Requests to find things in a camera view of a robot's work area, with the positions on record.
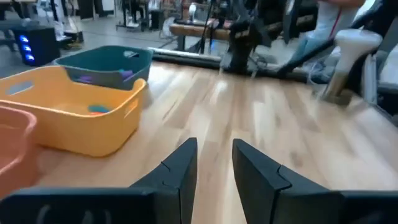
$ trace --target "blue light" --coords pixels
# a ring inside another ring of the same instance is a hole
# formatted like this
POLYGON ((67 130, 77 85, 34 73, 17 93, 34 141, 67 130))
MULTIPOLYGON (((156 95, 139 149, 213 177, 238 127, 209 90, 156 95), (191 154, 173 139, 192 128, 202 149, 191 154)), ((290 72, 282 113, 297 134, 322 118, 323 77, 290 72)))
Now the blue light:
POLYGON ((28 38, 24 35, 20 35, 19 40, 22 41, 23 43, 29 43, 28 38))
POLYGON ((26 45, 26 44, 24 44, 24 45, 22 46, 22 49, 24 49, 26 52, 31 52, 31 51, 32 51, 32 49, 31 49, 28 45, 26 45))
POLYGON ((35 58, 31 54, 25 54, 25 58, 26 58, 26 60, 30 60, 30 61, 35 60, 35 58))

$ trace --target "wooden table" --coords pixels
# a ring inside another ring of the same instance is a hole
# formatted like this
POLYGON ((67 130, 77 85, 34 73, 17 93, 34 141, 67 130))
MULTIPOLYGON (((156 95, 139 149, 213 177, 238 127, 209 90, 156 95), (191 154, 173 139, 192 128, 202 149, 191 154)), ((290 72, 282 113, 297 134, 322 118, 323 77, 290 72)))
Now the wooden table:
POLYGON ((153 63, 139 130, 112 156, 45 150, 37 185, 129 186, 198 138, 192 223, 245 223, 231 145, 241 138, 329 189, 398 189, 398 133, 360 99, 319 102, 300 83, 153 63))
MULTIPOLYGON (((301 24, 303 22, 307 22, 313 19, 313 16, 303 16, 299 17, 297 20, 297 24, 301 24)), ((215 40, 229 40, 229 30, 228 27, 224 26, 224 29, 217 29, 213 33, 213 38, 215 40)), ((277 22, 275 24, 270 24, 269 26, 266 27, 268 32, 272 32, 275 30, 282 30, 282 23, 277 22)), ((181 24, 172 24, 170 26, 170 31, 174 35, 184 35, 184 36, 192 36, 192 37, 201 37, 203 35, 203 29, 204 27, 202 26, 191 26, 191 25, 181 25, 181 24)), ((205 31, 205 37, 210 38, 210 29, 206 29, 205 31)))

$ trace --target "purple object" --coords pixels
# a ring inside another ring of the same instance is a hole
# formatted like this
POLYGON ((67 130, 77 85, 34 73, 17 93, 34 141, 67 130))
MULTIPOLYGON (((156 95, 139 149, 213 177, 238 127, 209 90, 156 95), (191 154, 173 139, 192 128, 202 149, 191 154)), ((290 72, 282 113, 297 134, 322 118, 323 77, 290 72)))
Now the purple object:
POLYGON ((128 82, 130 79, 132 79, 134 77, 134 75, 131 75, 130 77, 127 77, 125 79, 123 79, 123 83, 128 82))
POLYGON ((86 75, 86 76, 81 76, 81 77, 78 79, 78 81, 79 81, 79 82, 82 82, 82 83, 91 83, 92 77, 91 77, 91 76, 88 76, 88 75, 86 75))
POLYGON ((120 71, 120 74, 122 75, 123 79, 125 78, 129 78, 131 76, 134 75, 134 73, 132 72, 132 70, 128 70, 128 71, 120 71))

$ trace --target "black computer tower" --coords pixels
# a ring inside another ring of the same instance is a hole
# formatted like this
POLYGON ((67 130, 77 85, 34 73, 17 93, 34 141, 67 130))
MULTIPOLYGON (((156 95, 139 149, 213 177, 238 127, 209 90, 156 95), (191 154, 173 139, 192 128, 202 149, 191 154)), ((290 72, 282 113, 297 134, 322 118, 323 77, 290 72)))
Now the black computer tower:
POLYGON ((53 27, 17 27, 12 31, 24 64, 42 66, 60 57, 53 27))

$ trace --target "orange plastic basin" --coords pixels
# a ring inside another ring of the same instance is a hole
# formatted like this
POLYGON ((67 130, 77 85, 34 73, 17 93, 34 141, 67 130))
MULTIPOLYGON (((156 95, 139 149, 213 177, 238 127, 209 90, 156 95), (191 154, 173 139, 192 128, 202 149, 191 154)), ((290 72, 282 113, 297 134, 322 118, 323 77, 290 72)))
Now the orange plastic basin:
POLYGON ((38 148, 32 141, 36 117, 28 112, 0 106, 0 198, 39 177, 38 148))
POLYGON ((145 85, 143 79, 128 91, 87 85, 70 80, 61 66, 40 67, 1 79, 0 105, 37 117, 38 145, 101 157, 138 128, 145 85))

